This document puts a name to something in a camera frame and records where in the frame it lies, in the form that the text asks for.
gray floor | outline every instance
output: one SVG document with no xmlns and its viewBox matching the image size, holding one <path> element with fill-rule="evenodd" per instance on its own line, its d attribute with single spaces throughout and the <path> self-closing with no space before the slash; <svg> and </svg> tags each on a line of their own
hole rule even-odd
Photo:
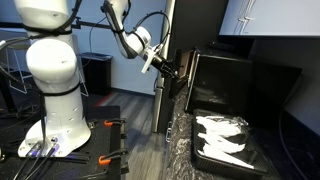
<svg viewBox="0 0 320 180">
<path fill-rule="evenodd" d="M 125 147 L 130 173 L 126 179 L 162 179 L 166 144 L 164 135 L 151 132 L 154 98 L 112 92 L 100 105 L 119 105 L 121 117 L 127 119 Z"/>
</svg>

kitchen cabinet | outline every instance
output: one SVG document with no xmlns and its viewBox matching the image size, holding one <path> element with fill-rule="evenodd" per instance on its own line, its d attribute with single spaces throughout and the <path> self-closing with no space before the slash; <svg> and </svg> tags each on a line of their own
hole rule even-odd
<svg viewBox="0 0 320 180">
<path fill-rule="evenodd" d="M 319 0 L 230 0 L 220 35 L 319 36 Z"/>
</svg>

granite countertop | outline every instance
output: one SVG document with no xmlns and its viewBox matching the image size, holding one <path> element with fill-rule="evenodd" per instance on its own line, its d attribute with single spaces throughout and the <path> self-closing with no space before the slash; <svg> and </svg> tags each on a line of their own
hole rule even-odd
<svg viewBox="0 0 320 180">
<path fill-rule="evenodd" d="M 191 161 L 191 135 L 192 121 L 194 117 L 185 113 L 184 106 L 187 101 L 187 87 L 184 87 L 176 97 L 173 113 L 172 136 L 168 149 L 168 164 L 166 166 L 166 179 L 192 179 L 210 180 L 225 179 L 213 174 L 199 171 L 194 168 Z"/>
</svg>

wall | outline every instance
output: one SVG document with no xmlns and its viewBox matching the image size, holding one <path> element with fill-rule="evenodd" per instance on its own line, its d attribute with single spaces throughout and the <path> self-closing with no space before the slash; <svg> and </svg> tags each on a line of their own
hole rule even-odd
<svg viewBox="0 0 320 180">
<path fill-rule="evenodd" d="M 286 110 L 320 135 L 320 39 L 256 40 L 250 58 L 300 67 L 302 84 Z"/>
<path fill-rule="evenodd" d="M 75 0 L 68 0 L 69 8 L 74 6 Z M 5 0 L 0 7 L 0 21 L 20 22 L 14 9 L 12 0 Z M 105 15 L 100 11 L 103 0 L 83 0 L 79 17 L 82 21 L 96 23 Z M 131 31 L 135 24 L 147 13 L 153 11 L 164 11 L 166 1 L 162 0 L 133 0 L 132 7 L 126 22 L 124 23 L 127 31 Z M 160 41 L 162 32 L 162 17 L 153 16 L 146 20 L 143 26 L 148 29 L 152 36 L 151 45 L 155 46 Z M 81 30 L 74 29 L 73 34 L 78 37 L 79 53 L 90 51 L 89 33 L 91 27 L 82 27 Z M 153 67 L 146 74 L 141 73 L 144 61 L 137 57 L 133 60 L 125 59 L 119 52 L 117 42 L 110 30 L 94 28 L 92 30 L 92 51 L 96 53 L 109 54 L 112 60 L 112 83 L 113 88 L 124 89 L 153 95 L 153 85 L 158 71 Z"/>
</svg>

black cabinet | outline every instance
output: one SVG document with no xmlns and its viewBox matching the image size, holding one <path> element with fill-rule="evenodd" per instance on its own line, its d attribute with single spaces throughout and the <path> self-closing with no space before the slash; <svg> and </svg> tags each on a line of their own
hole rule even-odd
<svg viewBox="0 0 320 180">
<path fill-rule="evenodd" d="M 80 54 L 80 57 L 88 92 L 98 95 L 109 94 L 112 56 L 87 52 Z"/>
</svg>

